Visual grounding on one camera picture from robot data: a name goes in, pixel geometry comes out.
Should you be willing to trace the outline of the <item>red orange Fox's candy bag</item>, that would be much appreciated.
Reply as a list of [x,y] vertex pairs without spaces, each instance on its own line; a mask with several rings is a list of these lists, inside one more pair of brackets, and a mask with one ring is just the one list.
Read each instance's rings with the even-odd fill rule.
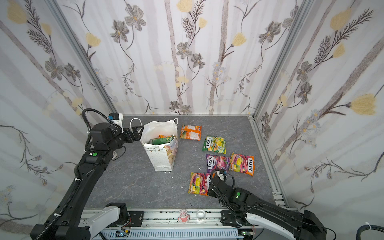
[[255,157],[232,153],[230,158],[230,171],[254,175]]

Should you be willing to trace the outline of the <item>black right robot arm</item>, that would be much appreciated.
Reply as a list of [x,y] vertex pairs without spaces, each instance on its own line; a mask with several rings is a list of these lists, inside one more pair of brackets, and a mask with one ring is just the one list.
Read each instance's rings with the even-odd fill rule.
[[236,188],[234,177],[232,185],[228,185],[227,172],[221,169],[210,173],[208,195],[225,208],[221,216],[223,226],[259,226],[288,240],[325,240],[328,232],[337,237],[334,230],[325,227],[310,211],[300,213],[268,203],[245,189]]

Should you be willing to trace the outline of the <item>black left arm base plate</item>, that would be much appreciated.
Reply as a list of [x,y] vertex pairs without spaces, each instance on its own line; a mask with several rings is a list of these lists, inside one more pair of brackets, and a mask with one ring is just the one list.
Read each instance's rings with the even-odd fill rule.
[[128,227],[141,227],[144,219],[144,211],[128,211]]

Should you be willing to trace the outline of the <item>white cartoon paper bag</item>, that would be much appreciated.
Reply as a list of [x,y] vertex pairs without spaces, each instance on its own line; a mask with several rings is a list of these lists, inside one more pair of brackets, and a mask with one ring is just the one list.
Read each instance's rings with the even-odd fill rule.
[[[175,118],[167,122],[152,121],[144,125],[140,141],[156,171],[173,171],[179,146],[178,123],[179,119]],[[157,139],[159,135],[174,136],[174,139],[169,144],[149,144],[151,139]]]

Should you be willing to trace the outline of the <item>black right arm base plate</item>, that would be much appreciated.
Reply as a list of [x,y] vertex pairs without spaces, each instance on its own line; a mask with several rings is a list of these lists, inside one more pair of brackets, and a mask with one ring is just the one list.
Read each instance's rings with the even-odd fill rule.
[[258,224],[249,223],[246,220],[247,216],[248,216],[248,213],[239,217],[237,215],[234,215],[229,210],[222,210],[220,222],[222,223],[223,226],[234,227],[234,228],[242,228],[242,227],[250,227],[250,226],[259,227],[260,226]]

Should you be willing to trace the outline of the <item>pink yellow Fox's candy bag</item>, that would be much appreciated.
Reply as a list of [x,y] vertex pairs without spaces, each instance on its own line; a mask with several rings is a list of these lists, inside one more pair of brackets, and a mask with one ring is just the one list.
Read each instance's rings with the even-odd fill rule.
[[191,172],[188,193],[208,196],[210,181],[211,181],[211,177],[209,173]]

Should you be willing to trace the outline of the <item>orange corn snack bag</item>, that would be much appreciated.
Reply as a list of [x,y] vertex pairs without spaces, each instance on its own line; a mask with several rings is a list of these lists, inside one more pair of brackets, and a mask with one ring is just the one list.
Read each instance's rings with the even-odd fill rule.
[[164,136],[164,135],[159,135],[158,139],[162,139],[162,138],[173,138],[174,136]]

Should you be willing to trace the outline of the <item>purple Fox's berries bag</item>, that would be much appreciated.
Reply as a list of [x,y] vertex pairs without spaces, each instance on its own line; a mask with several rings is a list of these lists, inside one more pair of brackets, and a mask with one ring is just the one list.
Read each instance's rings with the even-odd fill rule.
[[230,167],[230,157],[216,156],[206,154],[207,159],[207,172],[211,173],[213,170],[221,169],[228,171]]

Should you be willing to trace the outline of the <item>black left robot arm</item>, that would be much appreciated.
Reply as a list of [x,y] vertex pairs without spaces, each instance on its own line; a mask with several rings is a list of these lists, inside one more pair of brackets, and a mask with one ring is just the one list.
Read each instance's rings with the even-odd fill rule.
[[30,233],[33,240],[91,240],[104,228],[121,222],[127,215],[125,204],[111,205],[107,211],[116,213],[111,220],[104,217],[100,227],[94,224],[81,226],[85,205],[112,160],[113,152],[127,143],[139,141],[144,126],[124,128],[123,117],[119,114],[106,116],[92,108],[84,109],[82,117],[88,128],[85,153],[75,166],[75,178],[58,207],[44,224],[33,227]]

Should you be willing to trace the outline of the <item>green Fox's tea packet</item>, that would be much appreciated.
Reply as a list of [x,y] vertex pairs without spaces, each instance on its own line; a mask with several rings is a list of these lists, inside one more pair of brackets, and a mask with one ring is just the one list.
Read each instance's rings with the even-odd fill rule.
[[169,144],[169,143],[172,142],[173,139],[174,139],[173,136],[171,136],[171,137],[164,137],[164,138],[157,138],[157,139],[151,139],[149,141],[149,144],[154,145],[154,146],[163,145],[163,144]]

